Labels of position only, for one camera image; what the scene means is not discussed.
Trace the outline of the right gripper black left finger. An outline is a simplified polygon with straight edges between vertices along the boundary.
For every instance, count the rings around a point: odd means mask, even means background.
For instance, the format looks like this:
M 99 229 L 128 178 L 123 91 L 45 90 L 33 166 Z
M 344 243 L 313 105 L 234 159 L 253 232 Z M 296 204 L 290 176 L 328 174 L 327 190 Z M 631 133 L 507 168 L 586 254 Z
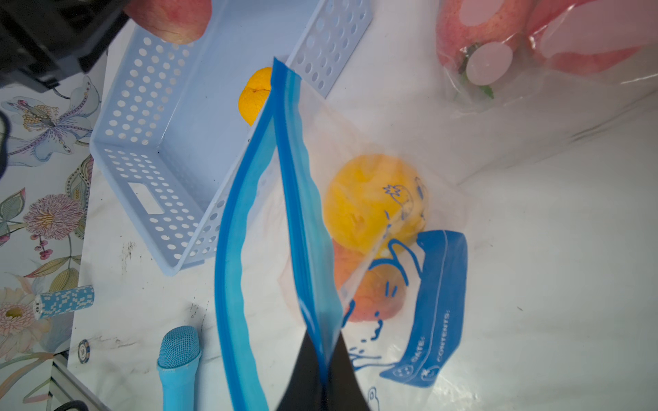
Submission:
M 311 337 L 304 335 L 296 364 L 277 411 L 322 410 L 320 365 Z

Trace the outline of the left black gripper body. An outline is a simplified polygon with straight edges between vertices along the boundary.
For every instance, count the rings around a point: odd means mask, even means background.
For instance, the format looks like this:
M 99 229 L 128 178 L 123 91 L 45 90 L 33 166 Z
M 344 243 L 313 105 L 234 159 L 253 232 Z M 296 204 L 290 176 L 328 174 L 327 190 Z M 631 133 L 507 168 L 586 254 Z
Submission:
M 88 73 L 129 17 L 123 0 L 2 0 L 1 86 L 47 92 Z

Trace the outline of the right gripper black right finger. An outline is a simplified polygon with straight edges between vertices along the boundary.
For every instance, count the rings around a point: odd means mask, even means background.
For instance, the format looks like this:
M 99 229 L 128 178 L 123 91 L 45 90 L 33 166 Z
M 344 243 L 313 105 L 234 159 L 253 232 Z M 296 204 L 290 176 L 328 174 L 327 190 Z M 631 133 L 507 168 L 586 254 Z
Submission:
M 339 335 L 325 385 L 325 410 L 370 411 L 351 364 L 343 335 Z

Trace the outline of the orange red peach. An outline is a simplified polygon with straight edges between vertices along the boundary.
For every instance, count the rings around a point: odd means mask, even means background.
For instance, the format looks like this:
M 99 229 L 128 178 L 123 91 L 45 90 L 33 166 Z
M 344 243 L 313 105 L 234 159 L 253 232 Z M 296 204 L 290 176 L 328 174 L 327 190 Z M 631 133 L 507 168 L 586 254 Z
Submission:
M 332 242 L 334 251 L 334 281 L 337 289 L 348 280 L 364 260 L 364 255 Z M 406 285 L 399 269 L 393 265 L 379 265 L 367 271 L 353 297 L 354 308 L 349 322 L 389 320 L 404 306 Z

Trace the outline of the clear blue zip-top bag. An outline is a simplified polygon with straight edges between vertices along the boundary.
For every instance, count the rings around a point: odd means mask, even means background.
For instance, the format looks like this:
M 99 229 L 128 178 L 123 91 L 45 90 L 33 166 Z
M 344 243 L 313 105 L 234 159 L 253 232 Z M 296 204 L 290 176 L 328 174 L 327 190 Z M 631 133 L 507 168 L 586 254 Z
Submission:
M 283 62 L 219 231 L 236 410 L 425 410 L 459 347 L 466 196 L 357 132 Z

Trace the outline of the yellow peach top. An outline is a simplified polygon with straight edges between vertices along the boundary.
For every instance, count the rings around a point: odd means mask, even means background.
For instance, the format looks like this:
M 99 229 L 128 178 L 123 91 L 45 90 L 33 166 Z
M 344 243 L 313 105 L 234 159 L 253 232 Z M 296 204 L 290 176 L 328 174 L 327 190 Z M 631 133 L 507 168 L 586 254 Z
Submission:
M 415 240 L 427 223 L 427 208 L 428 190 L 416 168 L 389 155 L 365 154 L 329 183 L 323 217 L 337 244 L 366 254 L 383 237 Z

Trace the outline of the clear pink zip-top bag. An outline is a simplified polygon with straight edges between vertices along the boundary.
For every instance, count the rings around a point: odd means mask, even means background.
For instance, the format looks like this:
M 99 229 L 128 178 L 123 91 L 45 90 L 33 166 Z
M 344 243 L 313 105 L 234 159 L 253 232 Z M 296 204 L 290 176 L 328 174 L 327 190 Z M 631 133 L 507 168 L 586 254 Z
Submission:
M 525 32 L 548 70 L 607 83 L 657 79 L 656 1 L 540 1 Z
M 445 98 L 484 111 L 517 97 L 526 68 L 525 29 L 535 1 L 441 1 L 435 51 Z

